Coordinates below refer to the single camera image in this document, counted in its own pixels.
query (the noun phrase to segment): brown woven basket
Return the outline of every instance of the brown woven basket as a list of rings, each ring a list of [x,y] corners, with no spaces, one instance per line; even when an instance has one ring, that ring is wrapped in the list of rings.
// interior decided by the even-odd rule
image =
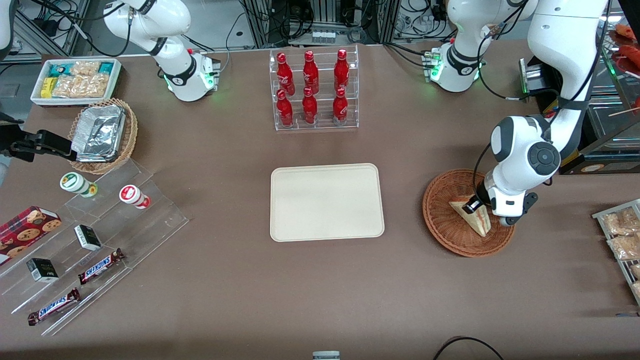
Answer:
[[[102,175],[109,170],[122,166],[133,153],[133,149],[136,146],[136,136],[138,135],[138,120],[136,119],[136,114],[133,113],[126,102],[120,99],[109,99],[106,101],[96,102],[95,104],[89,105],[89,107],[107,105],[121,106],[127,112],[127,117],[125,119],[125,128],[122,133],[122,140],[120,141],[120,154],[118,155],[117,159],[115,161],[112,161],[111,163],[81,163],[80,161],[69,161],[71,163],[71,166],[78,171],[88,172],[95,175]],[[74,134],[76,133],[76,126],[78,125],[78,120],[80,119],[80,114],[82,114],[82,112],[80,112],[78,116],[76,116],[74,124],[71,125],[71,131],[69,131],[69,136],[67,137],[69,140],[73,140],[74,138]]]
[[[499,218],[489,210],[491,231],[483,238],[453,210],[449,205],[451,199],[474,193],[472,175],[473,170],[459,168],[437,176],[424,192],[422,215],[431,234],[444,247],[456,254],[477,258],[502,250],[513,236],[515,226],[500,225]],[[476,181],[479,183],[482,179],[484,174],[477,173]]]

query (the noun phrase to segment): acrylic bottle rack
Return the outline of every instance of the acrylic bottle rack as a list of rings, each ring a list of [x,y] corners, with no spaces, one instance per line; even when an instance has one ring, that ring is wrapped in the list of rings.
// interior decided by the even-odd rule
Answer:
[[[28,326],[27,317],[31,312],[78,288],[82,299],[79,303],[63,308],[62,312],[48,316],[33,327],[34,332],[43,336],[60,331],[189,221],[160,192],[151,174],[133,160],[104,174],[95,183],[98,194],[94,197],[85,199],[76,195],[57,210],[63,224],[53,234],[0,267],[3,305],[23,318],[24,326]],[[137,209],[120,201],[118,192],[127,184],[140,188],[151,198],[151,205]],[[99,251],[80,246],[74,232],[79,224],[88,225],[96,232],[102,243]],[[126,258],[81,286],[78,274],[117,248],[121,248]],[[26,266],[31,258],[51,260],[59,279],[50,284],[34,281]]]
[[[333,86],[333,68],[337,61],[339,49],[347,51],[347,62],[349,63],[349,85],[346,88],[345,98],[349,106],[347,107],[347,119],[343,126],[336,126],[333,123],[333,100],[335,99],[335,88]],[[303,89],[305,81],[302,75],[302,69],[305,66],[304,52],[299,49],[277,49],[271,50],[269,54],[269,78],[271,79],[271,102],[273,103],[273,119],[277,131],[299,131],[299,130],[340,130],[345,128],[356,128],[360,124],[358,99],[360,97],[359,78],[358,78],[358,47],[342,46],[342,47],[314,47],[310,48],[314,52],[314,58],[318,66],[320,78],[320,91],[315,94],[318,104],[317,121],[314,125],[305,122],[302,110],[302,99],[304,98]],[[293,107],[293,126],[284,127],[278,116],[276,107],[276,92],[280,88],[278,83],[278,62],[276,55],[284,53],[287,55],[287,63],[293,71],[293,82],[296,86],[296,92],[293,96],[289,96]]]

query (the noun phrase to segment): table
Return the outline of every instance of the table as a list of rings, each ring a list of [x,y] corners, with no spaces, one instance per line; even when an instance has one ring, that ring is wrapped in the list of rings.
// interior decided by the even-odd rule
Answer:
[[[432,44],[417,48],[430,49]],[[519,88],[524,41],[486,55],[486,80]],[[35,336],[0,304],[3,359],[430,359],[452,336],[506,359],[637,359],[636,311],[590,214],[638,197],[637,176],[556,177],[511,243],[481,259],[440,246],[422,219],[429,181],[473,167],[506,115],[535,113],[480,83],[450,94],[382,46],[360,47],[360,128],[273,129],[268,51],[232,53],[220,89],[180,102],[150,57],[121,58],[119,97],[140,123],[134,159],[192,218],[135,271],[54,337]],[[67,133],[77,108],[33,106],[28,130]],[[269,179],[278,167],[374,163],[385,233],[379,238],[277,243],[269,237]],[[495,164],[485,157],[480,169]],[[14,162],[0,221],[29,205],[57,209],[70,194],[59,158]]]

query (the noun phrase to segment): red bottle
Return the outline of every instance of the red bottle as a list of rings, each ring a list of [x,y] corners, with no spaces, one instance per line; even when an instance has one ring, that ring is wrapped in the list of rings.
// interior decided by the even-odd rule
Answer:
[[[344,88],[340,87],[335,91],[333,100],[333,123],[336,126],[343,126],[347,122],[347,106],[349,103],[344,97]]]
[[[291,103],[287,99],[287,94],[282,89],[278,89],[276,93],[278,96],[278,102],[276,102],[276,107],[278,108],[278,115],[280,116],[280,121],[282,126],[284,127],[292,127],[293,126],[293,108],[291,107]]]
[[[347,51],[338,50],[338,61],[333,68],[333,86],[336,90],[340,87],[346,88],[349,85],[349,63],[347,62]]]
[[[305,86],[311,88],[314,94],[320,91],[320,78],[318,75],[318,65],[314,61],[314,52],[309,50],[305,51],[305,67],[302,69],[302,74],[305,77]]]
[[[280,88],[283,88],[289,96],[293,96],[296,93],[296,86],[293,85],[293,71],[287,64],[287,56],[284,53],[278,53],[276,56],[278,60],[278,82]]]
[[[309,125],[315,124],[318,115],[318,102],[310,87],[305,88],[305,98],[302,99],[302,108],[305,111],[305,122]]]

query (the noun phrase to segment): cookie box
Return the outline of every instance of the cookie box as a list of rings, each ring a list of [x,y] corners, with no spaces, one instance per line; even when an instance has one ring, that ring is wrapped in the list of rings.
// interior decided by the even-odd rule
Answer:
[[[58,214],[31,206],[0,225],[0,265],[18,256],[61,224]]]

